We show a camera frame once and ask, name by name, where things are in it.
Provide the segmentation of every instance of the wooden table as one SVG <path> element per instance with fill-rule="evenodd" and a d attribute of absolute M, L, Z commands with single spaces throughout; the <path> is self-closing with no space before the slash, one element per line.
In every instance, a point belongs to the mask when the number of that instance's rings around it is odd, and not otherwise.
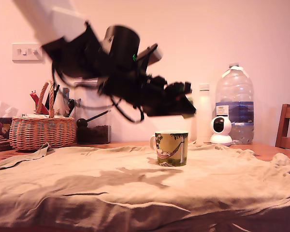
<path fill-rule="evenodd" d="M 124 142 L 124 143 L 110 143 L 104 145 L 75 145 L 75 146 L 90 146 L 90 147 L 98 147 L 98 148 L 113 148 L 119 146 L 145 146 L 148 145 L 148 142 Z M 282 149 L 274 146 L 269 146 L 261 143 L 252 143 L 249 145 L 231 145 L 231 148 L 239 148 L 242 150 L 250 149 L 255 152 L 255 155 L 258 159 L 264 161 L 271 161 L 273 156 L 277 153 L 283 153 L 290 158 L 290 150 Z M 1 151 L 0 152 L 0 160 L 4 160 L 6 158 L 17 156 L 17 155 L 24 155 L 29 154 L 30 152 L 19 152 L 15 150 L 9 151 Z"/>

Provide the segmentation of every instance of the camera lens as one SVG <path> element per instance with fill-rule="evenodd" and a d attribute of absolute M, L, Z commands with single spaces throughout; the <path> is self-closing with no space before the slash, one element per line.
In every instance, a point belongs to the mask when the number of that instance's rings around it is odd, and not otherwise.
<path fill-rule="evenodd" d="M 224 119 L 222 117 L 218 117 L 214 120 L 214 131 L 217 133 L 222 132 L 224 129 Z"/>

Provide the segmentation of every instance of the mug handle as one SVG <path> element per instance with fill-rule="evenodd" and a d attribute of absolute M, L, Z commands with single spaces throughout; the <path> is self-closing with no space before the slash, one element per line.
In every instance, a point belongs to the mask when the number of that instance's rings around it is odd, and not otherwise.
<path fill-rule="evenodd" d="M 155 135 L 151 136 L 151 138 L 149 140 L 149 146 L 150 146 L 150 148 L 153 151 L 157 152 L 157 145 L 156 145 L 156 137 L 155 137 Z"/>

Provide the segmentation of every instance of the wooden chair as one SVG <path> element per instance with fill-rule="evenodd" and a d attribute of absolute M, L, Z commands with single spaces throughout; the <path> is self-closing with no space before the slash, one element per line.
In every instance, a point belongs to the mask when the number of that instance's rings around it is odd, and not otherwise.
<path fill-rule="evenodd" d="M 290 137 L 287 137 L 290 121 L 290 105 L 283 104 L 278 126 L 276 147 L 290 149 Z"/>

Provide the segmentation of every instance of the bottle cap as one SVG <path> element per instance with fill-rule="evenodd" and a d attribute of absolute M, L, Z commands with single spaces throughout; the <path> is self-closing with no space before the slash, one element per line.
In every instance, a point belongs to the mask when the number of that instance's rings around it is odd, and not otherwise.
<path fill-rule="evenodd" d="M 209 91 L 209 84 L 200 84 L 200 91 Z"/>
<path fill-rule="evenodd" d="M 238 64 L 238 62 L 234 62 L 234 63 L 229 64 L 229 68 L 232 68 L 233 66 L 240 66 L 240 65 Z"/>

